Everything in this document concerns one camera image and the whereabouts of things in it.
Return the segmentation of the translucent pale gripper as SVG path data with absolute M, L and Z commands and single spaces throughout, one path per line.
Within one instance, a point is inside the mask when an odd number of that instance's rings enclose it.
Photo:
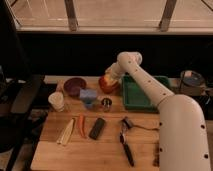
M 112 70 L 106 70 L 105 75 L 110 76 L 111 78 L 115 79 L 116 81 L 118 81 L 120 79 L 120 75 Z

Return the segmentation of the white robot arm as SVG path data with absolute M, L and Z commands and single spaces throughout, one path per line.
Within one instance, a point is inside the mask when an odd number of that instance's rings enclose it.
M 114 79 L 128 73 L 145 92 L 160 117 L 160 171 L 211 171 L 206 123 L 200 105 L 184 94 L 174 94 L 140 67 L 139 52 L 121 52 L 110 66 Z

